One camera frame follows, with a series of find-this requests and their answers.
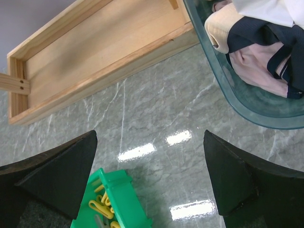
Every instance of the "gray wall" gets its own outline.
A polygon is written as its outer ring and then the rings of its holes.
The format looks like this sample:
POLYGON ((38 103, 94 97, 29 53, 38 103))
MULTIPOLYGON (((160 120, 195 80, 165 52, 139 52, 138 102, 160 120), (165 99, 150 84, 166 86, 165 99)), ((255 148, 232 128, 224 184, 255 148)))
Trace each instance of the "gray wall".
POLYGON ((0 0, 0 71, 6 55, 74 0, 0 0))

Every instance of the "marble floor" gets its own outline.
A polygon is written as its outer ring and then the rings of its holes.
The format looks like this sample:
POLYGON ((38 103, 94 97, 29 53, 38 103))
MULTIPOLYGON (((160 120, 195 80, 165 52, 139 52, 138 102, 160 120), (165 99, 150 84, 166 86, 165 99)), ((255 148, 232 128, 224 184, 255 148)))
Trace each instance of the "marble floor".
POLYGON ((303 130, 254 125, 226 102, 199 45, 30 126, 7 122, 0 93, 0 165, 91 129, 92 172, 126 169, 153 227, 223 228, 204 158, 206 129, 271 162, 304 171, 303 130))

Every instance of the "wooden peg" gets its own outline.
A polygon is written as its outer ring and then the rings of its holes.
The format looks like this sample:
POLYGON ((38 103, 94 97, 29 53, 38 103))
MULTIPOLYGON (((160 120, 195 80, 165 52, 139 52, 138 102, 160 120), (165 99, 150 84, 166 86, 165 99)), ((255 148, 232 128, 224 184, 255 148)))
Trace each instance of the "wooden peg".
POLYGON ((29 81, 0 73, 0 90, 29 95, 29 81))
POLYGON ((176 10, 179 7, 177 0, 169 0, 169 2, 171 3, 173 9, 176 10))

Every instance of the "wooden box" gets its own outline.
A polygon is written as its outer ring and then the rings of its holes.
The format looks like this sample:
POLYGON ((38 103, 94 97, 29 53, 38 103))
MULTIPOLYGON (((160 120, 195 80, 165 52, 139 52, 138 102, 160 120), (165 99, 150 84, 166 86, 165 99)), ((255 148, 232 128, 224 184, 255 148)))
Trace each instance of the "wooden box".
POLYGON ((197 43, 182 0, 77 0, 8 53, 9 123, 37 121, 197 43))

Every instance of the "green container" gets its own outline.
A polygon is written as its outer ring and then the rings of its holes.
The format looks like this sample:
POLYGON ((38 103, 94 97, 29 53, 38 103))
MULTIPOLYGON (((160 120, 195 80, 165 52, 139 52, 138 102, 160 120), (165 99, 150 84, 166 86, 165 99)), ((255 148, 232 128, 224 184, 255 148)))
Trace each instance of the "green container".
POLYGON ((73 220, 71 228, 98 228, 94 215, 99 213, 89 207, 89 201, 95 200, 100 194, 94 193, 94 189, 101 183, 104 185, 101 193, 107 192, 115 212, 110 222, 118 221, 121 228, 151 228, 152 220, 144 213, 131 181, 132 178, 125 170, 105 173, 103 169, 99 169, 90 175, 77 219, 73 220))

